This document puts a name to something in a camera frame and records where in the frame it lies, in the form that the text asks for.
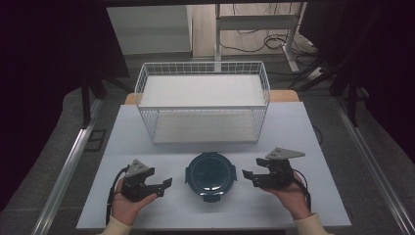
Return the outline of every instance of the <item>white tabletop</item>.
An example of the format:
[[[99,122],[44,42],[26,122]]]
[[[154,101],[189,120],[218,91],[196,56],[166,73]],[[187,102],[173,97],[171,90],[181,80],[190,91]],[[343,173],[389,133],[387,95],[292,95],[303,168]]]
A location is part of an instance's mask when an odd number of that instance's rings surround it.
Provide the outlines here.
[[[349,226],[333,177],[327,167],[303,103],[269,104],[257,144],[154,145],[135,106],[121,106],[107,149],[85,203],[77,228],[105,227],[106,203],[116,174],[134,159],[154,167],[148,184],[160,184],[169,177],[172,185],[164,197],[140,211],[134,228],[146,230],[282,229],[294,227],[290,214],[278,199],[254,188],[242,169],[267,173],[257,166],[275,147],[305,152],[291,159],[301,171],[311,194],[312,211],[324,226]],[[237,169],[238,181],[217,203],[205,203],[185,184],[185,167],[202,152],[218,152]]]

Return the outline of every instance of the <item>white wall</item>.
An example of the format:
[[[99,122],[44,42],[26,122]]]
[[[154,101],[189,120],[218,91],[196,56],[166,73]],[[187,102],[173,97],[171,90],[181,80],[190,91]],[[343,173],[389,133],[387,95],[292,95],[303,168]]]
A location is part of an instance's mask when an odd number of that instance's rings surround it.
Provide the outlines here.
[[[186,6],[107,11],[124,55],[191,51]]]

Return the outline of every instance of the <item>hand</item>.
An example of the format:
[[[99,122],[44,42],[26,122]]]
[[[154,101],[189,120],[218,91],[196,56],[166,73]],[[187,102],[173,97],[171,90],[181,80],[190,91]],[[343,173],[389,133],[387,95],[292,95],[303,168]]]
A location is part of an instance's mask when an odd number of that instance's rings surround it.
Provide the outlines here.
[[[299,176],[294,172],[294,177],[302,182]],[[271,193],[278,197],[290,213],[293,219],[303,219],[311,216],[311,212],[307,207],[307,201],[301,189],[294,182],[285,189],[276,190],[273,188],[261,188],[263,191]]]
[[[123,181],[124,178],[122,177],[116,184],[116,192],[121,191]],[[150,196],[147,196],[140,202],[133,203],[126,199],[124,196],[122,196],[122,194],[116,193],[113,198],[113,217],[121,223],[131,226],[134,223],[134,220],[137,217],[138,212],[145,206],[150,204],[152,201],[154,201],[156,197],[157,194],[152,194]]]

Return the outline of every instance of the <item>wooden surface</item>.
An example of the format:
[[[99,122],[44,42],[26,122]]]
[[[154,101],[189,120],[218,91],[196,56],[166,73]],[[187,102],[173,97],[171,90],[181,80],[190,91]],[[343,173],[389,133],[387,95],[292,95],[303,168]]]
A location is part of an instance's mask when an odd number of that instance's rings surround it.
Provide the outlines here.
[[[269,102],[298,102],[299,96],[294,90],[271,90]],[[135,105],[134,93],[128,94],[124,105]]]

